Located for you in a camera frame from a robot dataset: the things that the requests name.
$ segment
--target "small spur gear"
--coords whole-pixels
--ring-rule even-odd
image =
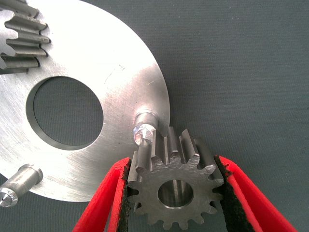
[[[0,74],[27,72],[47,56],[41,45],[50,40],[40,34],[47,24],[38,13],[25,0],[0,0]]]
[[[222,195],[213,189],[224,183],[206,145],[192,140],[188,130],[178,138],[171,127],[167,137],[154,132],[153,142],[142,139],[134,153],[128,186],[135,195],[135,212],[148,215],[148,224],[163,221],[169,230],[174,222],[188,229],[188,220],[203,224],[203,212],[214,214],[213,201]]]

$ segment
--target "cylindrical pin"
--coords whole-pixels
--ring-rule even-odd
[[[0,186],[0,206],[12,207],[18,198],[43,179],[43,172],[32,164],[25,164],[18,172]]]

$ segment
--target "red plier jaw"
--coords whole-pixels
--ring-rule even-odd
[[[103,232],[110,212],[108,232],[127,231],[126,180],[130,164],[130,158],[125,158],[111,167],[73,232]]]
[[[252,180],[233,161],[215,156],[225,178],[221,201],[229,232],[296,232]]]

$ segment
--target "aluminum plate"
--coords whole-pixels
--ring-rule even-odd
[[[78,0],[29,0],[48,24],[51,44],[40,68],[0,76],[0,171],[9,178],[33,163],[44,174],[31,189],[45,197],[89,201],[109,168],[131,157],[134,119],[151,111],[159,130],[169,126],[169,97],[161,70],[144,42],[123,22]],[[99,137],[74,147],[49,138],[33,113],[36,90],[48,78],[66,76],[88,86],[104,113]]]

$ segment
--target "circular hole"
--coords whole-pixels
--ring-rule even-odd
[[[182,208],[192,201],[193,190],[182,180],[170,180],[160,187],[158,198],[167,208]]]
[[[103,126],[103,110],[96,95],[69,77],[52,77],[38,83],[28,96],[26,111],[37,135],[64,150],[90,145]]]

